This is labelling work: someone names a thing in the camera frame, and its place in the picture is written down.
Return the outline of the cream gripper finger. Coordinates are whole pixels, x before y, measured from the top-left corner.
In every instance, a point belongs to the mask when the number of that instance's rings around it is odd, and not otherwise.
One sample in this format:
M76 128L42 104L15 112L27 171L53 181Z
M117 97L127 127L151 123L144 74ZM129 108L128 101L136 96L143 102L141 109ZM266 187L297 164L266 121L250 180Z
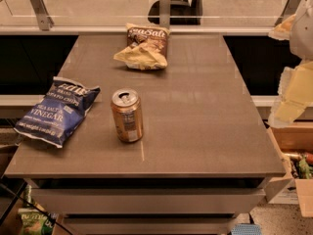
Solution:
M295 15L291 15L277 26L275 26L268 36L276 40L289 40L291 35L291 27L293 25Z
M285 128L312 103L313 62L301 63L294 69L285 67L280 78L278 98L271 108L268 123L274 128Z

